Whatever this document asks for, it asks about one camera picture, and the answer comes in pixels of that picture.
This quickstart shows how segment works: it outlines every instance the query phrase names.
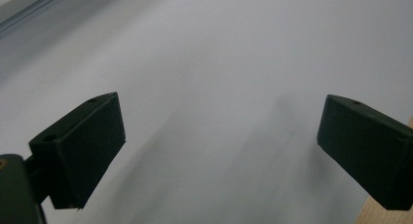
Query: black clamp pad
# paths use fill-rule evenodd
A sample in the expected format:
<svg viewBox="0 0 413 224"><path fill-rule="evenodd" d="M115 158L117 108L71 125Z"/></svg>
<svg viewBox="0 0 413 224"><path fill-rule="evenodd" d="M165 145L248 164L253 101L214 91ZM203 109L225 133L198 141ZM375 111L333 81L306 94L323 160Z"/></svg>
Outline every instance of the black clamp pad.
<svg viewBox="0 0 413 224"><path fill-rule="evenodd" d="M83 208L125 143L119 98L92 98L30 142L33 157L53 184L55 208Z"/></svg>
<svg viewBox="0 0 413 224"><path fill-rule="evenodd" d="M318 142L385 209L410 209L412 129L356 100L328 95Z"/></svg>

